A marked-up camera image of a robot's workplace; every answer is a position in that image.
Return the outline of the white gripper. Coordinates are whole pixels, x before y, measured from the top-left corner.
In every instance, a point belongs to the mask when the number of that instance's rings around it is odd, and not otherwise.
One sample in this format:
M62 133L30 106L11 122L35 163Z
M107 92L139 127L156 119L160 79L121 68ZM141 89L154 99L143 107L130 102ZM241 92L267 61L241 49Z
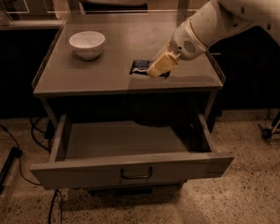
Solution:
M206 51L207 46L194 34L190 19L186 19L176 28L170 42L167 41L157 52L147 73L151 77L159 77L178 67L177 58L194 60Z

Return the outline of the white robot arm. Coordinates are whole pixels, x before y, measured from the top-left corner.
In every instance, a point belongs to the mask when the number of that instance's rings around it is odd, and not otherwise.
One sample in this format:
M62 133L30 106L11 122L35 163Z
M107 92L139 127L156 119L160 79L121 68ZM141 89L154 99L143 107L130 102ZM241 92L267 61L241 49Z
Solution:
M159 77L194 60L221 39L258 26L280 47L280 0L209 0L181 23L147 73Z

